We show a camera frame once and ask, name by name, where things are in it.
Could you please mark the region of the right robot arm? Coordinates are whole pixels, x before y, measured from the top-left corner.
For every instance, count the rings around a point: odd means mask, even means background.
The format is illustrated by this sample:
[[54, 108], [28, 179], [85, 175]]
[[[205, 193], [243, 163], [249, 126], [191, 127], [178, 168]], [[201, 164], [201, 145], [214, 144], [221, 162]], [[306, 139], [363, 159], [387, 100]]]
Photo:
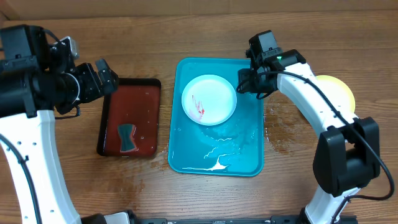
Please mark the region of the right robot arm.
[[238, 72], [238, 93], [287, 96], [318, 136], [313, 173], [318, 183], [310, 203], [298, 215], [271, 217], [271, 223], [356, 223], [340, 214], [359, 191], [380, 174], [379, 126], [358, 118], [321, 86], [297, 50], [246, 51], [249, 68]]

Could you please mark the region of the dark green sponge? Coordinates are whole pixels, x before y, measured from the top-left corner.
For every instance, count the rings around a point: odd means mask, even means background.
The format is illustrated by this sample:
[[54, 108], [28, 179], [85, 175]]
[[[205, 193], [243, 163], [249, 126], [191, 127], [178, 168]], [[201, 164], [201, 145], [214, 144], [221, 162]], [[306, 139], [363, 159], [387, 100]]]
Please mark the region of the dark green sponge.
[[121, 152], [132, 152], [137, 150], [134, 140], [136, 127], [133, 124], [121, 124], [118, 126], [118, 134], [121, 140]]

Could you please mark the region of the yellow-green plate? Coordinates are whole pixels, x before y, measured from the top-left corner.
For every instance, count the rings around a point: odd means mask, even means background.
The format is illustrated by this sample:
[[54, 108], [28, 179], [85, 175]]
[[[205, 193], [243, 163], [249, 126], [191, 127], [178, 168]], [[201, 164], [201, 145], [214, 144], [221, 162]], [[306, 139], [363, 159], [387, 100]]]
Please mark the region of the yellow-green plate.
[[347, 84], [336, 77], [328, 75], [319, 75], [316, 76], [316, 79], [322, 92], [326, 94], [336, 108], [342, 108], [345, 111], [354, 113], [356, 107], [355, 98]]

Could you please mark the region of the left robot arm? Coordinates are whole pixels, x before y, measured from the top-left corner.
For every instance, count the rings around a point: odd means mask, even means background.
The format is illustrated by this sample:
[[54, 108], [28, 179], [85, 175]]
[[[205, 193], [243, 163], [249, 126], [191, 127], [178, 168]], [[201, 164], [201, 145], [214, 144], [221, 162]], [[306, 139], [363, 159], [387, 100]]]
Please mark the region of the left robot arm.
[[48, 42], [40, 26], [1, 29], [1, 147], [24, 223], [82, 223], [64, 180], [55, 122], [117, 90], [119, 78], [105, 60], [75, 65], [69, 38]]

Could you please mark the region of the light blue plate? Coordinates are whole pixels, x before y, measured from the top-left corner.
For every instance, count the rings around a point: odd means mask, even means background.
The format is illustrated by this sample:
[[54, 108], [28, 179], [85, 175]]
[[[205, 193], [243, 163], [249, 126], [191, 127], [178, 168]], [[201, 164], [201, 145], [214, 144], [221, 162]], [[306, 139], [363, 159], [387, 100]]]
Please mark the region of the light blue plate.
[[183, 89], [181, 104], [185, 114], [195, 123], [215, 126], [233, 115], [237, 106], [236, 90], [221, 76], [200, 75]]

